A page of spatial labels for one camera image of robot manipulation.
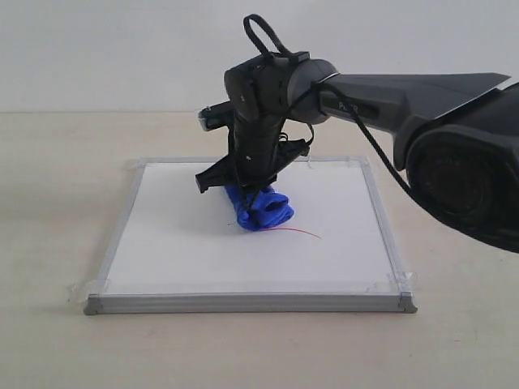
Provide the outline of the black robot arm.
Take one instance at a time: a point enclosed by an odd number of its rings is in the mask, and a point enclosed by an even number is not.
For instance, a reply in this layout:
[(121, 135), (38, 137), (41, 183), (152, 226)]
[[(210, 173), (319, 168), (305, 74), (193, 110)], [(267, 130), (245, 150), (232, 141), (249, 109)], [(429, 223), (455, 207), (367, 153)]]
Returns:
[(518, 250), (518, 82), (493, 72), (345, 75), (306, 52), (266, 53), (224, 74), (227, 100), (199, 112), (228, 129), (228, 152), (195, 177), (200, 191), (233, 184), (257, 192), (310, 151), (286, 121), (329, 118), (392, 137), (381, 160), (406, 194), (441, 224)]

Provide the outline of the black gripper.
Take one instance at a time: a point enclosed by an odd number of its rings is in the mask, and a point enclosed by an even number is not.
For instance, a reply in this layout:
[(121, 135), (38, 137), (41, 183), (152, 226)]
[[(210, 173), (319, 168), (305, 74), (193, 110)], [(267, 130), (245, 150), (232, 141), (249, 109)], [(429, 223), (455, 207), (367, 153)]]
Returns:
[(195, 175), (201, 193), (212, 187), (242, 189), (242, 205), (250, 211), (260, 189), (276, 181), (280, 171), (300, 156), (307, 156), (311, 141), (290, 140), (282, 130), (284, 120), (245, 123), (235, 115), (202, 118), (206, 131), (227, 127), (227, 154)]

